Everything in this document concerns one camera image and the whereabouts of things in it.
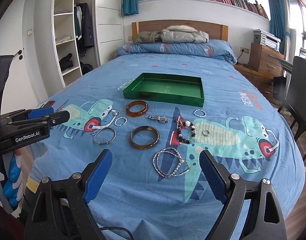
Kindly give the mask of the left blue white gloved hand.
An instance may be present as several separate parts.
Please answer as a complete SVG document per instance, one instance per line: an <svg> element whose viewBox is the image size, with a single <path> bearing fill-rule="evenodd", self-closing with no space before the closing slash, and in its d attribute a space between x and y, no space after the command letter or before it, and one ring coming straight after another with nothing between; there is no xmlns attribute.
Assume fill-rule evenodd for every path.
<svg viewBox="0 0 306 240"><path fill-rule="evenodd" d="M7 213L18 207L23 190L20 157L13 152L0 155L0 203Z"/></svg>

